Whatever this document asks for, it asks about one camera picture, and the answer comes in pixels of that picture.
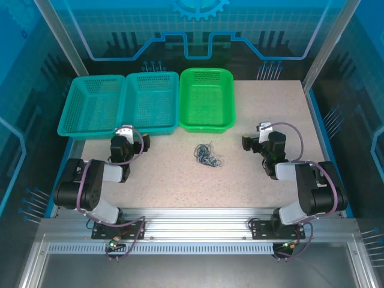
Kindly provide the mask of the connector with green light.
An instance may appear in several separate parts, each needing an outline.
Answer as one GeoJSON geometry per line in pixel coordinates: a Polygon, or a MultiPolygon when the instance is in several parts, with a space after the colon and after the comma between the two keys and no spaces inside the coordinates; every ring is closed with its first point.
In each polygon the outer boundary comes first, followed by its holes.
{"type": "Polygon", "coordinates": [[[291,240],[284,243],[275,243],[273,244],[273,250],[274,252],[293,250],[299,244],[300,244],[299,240],[291,240]]]}
{"type": "Polygon", "coordinates": [[[109,242],[109,250],[113,251],[115,249],[120,249],[120,248],[124,247],[125,245],[121,244],[120,241],[121,241],[120,236],[113,237],[112,240],[110,240],[110,242],[109,242]]]}

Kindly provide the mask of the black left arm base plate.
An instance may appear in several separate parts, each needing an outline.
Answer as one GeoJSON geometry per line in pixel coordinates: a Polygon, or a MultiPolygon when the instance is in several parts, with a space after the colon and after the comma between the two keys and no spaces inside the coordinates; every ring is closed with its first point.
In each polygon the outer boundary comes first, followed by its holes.
{"type": "Polygon", "coordinates": [[[91,238],[97,240],[111,240],[118,236],[122,240],[133,240],[136,237],[141,225],[142,221],[119,228],[94,223],[91,238]]]}

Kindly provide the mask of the aluminium mounting rail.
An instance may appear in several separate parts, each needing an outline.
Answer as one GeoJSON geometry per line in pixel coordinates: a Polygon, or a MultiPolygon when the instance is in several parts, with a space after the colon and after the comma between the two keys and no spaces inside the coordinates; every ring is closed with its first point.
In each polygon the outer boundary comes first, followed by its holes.
{"type": "MultiPolygon", "coordinates": [[[[251,242],[251,218],[268,220],[273,208],[132,208],[127,219],[146,217],[145,242],[251,242]]],[[[37,242],[89,242],[87,219],[75,210],[59,209],[55,218],[41,220],[37,242]]],[[[341,213],[315,219],[313,242],[354,242],[362,239],[354,218],[341,213]]]]}

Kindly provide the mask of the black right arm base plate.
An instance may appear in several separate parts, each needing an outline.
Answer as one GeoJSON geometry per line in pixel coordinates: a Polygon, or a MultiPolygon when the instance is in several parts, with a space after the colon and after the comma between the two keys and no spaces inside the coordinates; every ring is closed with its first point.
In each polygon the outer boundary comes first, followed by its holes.
{"type": "Polygon", "coordinates": [[[304,240],[306,238],[303,228],[298,225],[284,226],[271,220],[249,221],[253,240],[304,240]]]}

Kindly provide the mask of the aluminium frame post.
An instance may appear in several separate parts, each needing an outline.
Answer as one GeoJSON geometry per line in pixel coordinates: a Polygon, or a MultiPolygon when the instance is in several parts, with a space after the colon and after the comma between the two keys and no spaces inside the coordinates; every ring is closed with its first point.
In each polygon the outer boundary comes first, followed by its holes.
{"type": "Polygon", "coordinates": [[[34,3],[55,36],[73,70],[78,76],[88,76],[89,73],[50,0],[34,0],[34,3]]]}
{"type": "Polygon", "coordinates": [[[326,61],[331,55],[334,47],[340,40],[345,28],[354,15],[361,0],[346,0],[342,9],[340,10],[332,28],[330,29],[324,43],[322,44],[315,60],[313,61],[304,81],[303,92],[309,94],[309,91],[314,84],[315,80],[319,76],[326,61]]]}

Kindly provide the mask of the green plastic basket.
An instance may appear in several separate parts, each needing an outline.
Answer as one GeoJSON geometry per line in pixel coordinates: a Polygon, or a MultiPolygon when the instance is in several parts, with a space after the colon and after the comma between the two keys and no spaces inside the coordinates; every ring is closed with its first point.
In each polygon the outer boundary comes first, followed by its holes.
{"type": "Polygon", "coordinates": [[[179,125],[185,131],[220,134],[235,120],[235,81],[229,70],[188,68],[181,73],[179,125]]]}

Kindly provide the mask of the teal plastic basket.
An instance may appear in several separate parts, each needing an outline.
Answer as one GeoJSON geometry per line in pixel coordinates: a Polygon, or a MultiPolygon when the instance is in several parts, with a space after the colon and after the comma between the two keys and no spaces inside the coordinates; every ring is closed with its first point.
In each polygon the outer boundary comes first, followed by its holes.
{"type": "Polygon", "coordinates": [[[79,76],[70,86],[57,133],[74,140],[103,140],[115,135],[125,77],[79,76]]]}
{"type": "Polygon", "coordinates": [[[142,134],[168,136],[179,125],[179,75],[176,72],[131,73],[125,78],[117,125],[142,134]]]}

